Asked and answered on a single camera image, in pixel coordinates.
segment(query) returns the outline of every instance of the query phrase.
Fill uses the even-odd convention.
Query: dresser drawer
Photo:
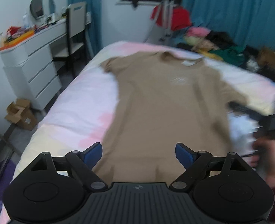
[[[36,97],[42,89],[57,75],[54,63],[51,62],[29,83],[33,95]]]
[[[30,81],[51,61],[52,56],[48,45],[32,54],[22,66],[22,71],[26,79]]]
[[[42,110],[62,87],[59,77],[55,77],[43,91],[36,97],[34,108]]]
[[[52,25],[25,43],[28,55],[66,33],[66,23]]]
[[[29,56],[25,50],[24,44],[17,46],[16,48],[1,51],[1,58],[5,66],[19,66],[25,62]]]

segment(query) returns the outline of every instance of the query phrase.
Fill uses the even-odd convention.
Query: chair
[[[54,61],[64,61],[67,71],[71,67],[73,78],[76,77],[74,69],[74,54],[82,47],[86,58],[86,2],[79,2],[70,4],[66,10],[66,31],[67,31],[67,44],[60,45],[53,49]],[[83,42],[75,43],[72,38],[77,34],[83,32]]]

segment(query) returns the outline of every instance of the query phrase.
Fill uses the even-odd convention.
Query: cardboard box
[[[7,107],[8,114],[5,119],[17,124],[25,130],[32,130],[37,125],[37,119],[30,110],[30,101],[26,99],[17,99]]]
[[[263,47],[258,54],[257,62],[260,67],[267,65],[275,69],[275,52]]]

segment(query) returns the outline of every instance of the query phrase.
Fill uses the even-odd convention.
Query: green clothing
[[[216,54],[224,59],[225,62],[240,66],[244,63],[245,57],[242,54],[243,47],[240,46],[231,46],[228,49],[222,49],[222,50],[210,50],[209,53]]]

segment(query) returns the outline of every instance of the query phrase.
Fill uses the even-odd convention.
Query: bottle
[[[26,12],[23,16],[23,26],[24,26],[25,29],[27,29],[31,26],[30,21],[29,21],[29,16]]]
[[[3,33],[0,33],[0,48],[5,46],[6,38],[3,36]]]
[[[61,18],[66,17],[66,7],[62,7]]]

